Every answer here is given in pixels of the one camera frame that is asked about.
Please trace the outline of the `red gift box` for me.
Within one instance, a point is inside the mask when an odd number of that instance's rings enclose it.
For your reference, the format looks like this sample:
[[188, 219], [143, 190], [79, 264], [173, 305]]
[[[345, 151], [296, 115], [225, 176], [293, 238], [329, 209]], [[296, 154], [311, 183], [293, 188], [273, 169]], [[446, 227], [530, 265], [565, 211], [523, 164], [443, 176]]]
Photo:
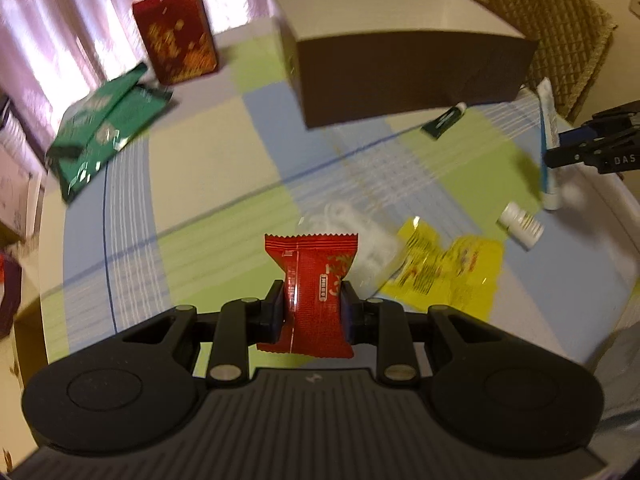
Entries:
[[219, 70], [203, 0], [140, 0], [132, 4], [155, 76], [174, 86]]

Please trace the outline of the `green foil bag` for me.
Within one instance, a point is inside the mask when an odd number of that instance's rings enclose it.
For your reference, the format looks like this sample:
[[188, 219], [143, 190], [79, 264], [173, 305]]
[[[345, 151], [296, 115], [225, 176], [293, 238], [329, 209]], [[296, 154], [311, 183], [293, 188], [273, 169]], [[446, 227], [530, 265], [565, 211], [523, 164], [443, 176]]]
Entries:
[[111, 159], [165, 113], [172, 91], [144, 82], [147, 72], [141, 62], [66, 110], [46, 154], [64, 203], [70, 204]]

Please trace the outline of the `pink lace curtain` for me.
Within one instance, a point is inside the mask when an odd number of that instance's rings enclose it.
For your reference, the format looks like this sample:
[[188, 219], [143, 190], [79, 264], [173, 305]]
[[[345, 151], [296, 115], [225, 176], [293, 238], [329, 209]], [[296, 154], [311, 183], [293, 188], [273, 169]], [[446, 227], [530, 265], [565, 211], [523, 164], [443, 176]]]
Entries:
[[[38, 142], [63, 113], [145, 56], [132, 5], [140, 0], [1, 0], [1, 88]], [[204, 0], [214, 32], [268, 13], [268, 0]]]

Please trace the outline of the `yellow snack packet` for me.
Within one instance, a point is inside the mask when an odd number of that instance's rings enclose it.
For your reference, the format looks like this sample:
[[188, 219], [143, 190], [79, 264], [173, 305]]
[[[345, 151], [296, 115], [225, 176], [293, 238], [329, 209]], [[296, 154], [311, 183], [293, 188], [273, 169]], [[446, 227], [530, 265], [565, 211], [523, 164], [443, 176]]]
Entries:
[[398, 235], [406, 244], [406, 258], [382, 286], [383, 295], [418, 312], [446, 304], [481, 321], [489, 320], [503, 244], [463, 235], [442, 247], [438, 233], [419, 217], [406, 221]]

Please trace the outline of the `checked tablecloth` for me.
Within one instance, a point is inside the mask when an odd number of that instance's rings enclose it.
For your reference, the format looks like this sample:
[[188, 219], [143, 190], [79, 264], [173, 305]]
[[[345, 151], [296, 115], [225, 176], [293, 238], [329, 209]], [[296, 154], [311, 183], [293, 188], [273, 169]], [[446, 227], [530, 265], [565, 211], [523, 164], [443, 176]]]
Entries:
[[[73, 201], [49, 180], [39, 239], [50, 360], [176, 304], [215, 311], [280, 276], [268, 233], [344, 200], [398, 229], [419, 217], [443, 243], [504, 247], [491, 321], [585, 362], [639, 317], [639, 206], [622, 181], [563, 172], [562, 206], [538, 200], [537, 99], [470, 108], [441, 138], [430, 112], [309, 130], [284, 79], [270, 21], [218, 38], [222, 70], [183, 84], [175, 107]], [[498, 225], [514, 202], [543, 226], [526, 250]]]

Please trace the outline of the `white pill bottle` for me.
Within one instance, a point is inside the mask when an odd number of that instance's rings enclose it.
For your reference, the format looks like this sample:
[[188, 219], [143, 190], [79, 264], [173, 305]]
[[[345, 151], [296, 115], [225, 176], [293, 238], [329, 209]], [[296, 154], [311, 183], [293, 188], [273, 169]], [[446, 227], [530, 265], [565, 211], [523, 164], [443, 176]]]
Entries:
[[506, 204], [498, 218], [498, 225], [526, 250], [531, 250], [544, 232], [544, 226], [514, 202]]

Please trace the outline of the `dark green white-capped tube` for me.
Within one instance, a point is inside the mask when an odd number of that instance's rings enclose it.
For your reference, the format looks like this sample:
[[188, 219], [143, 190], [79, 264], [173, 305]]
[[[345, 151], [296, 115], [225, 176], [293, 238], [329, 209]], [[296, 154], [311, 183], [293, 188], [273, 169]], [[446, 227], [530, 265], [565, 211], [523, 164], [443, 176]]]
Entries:
[[424, 124], [421, 130], [432, 139], [438, 140], [448, 129], [460, 120], [467, 108], [465, 103], [459, 102], [455, 106], [450, 107], [449, 110], [446, 110], [445, 113], [440, 114], [435, 119]]

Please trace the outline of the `brown cardboard box white inside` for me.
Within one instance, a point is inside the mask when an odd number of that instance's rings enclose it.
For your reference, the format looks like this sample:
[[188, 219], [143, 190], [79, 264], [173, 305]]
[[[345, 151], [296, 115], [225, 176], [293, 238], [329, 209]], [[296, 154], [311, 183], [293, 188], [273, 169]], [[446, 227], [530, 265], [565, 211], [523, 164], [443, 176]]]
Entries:
[[537, 41], [476, 0], [272, 0], [309, 128], [511, 101]]

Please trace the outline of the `red snack packet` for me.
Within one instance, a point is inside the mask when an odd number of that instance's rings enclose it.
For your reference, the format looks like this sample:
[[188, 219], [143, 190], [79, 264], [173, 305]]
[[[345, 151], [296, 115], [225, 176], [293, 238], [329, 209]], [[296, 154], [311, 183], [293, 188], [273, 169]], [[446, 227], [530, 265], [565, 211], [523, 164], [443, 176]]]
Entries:
[[265, 236], [265, 251], [285, 273], [286, 318], [275, 344], [260, 351], [350, 359], [340, 312], [343, 278], [358, 250], [356, 234]]

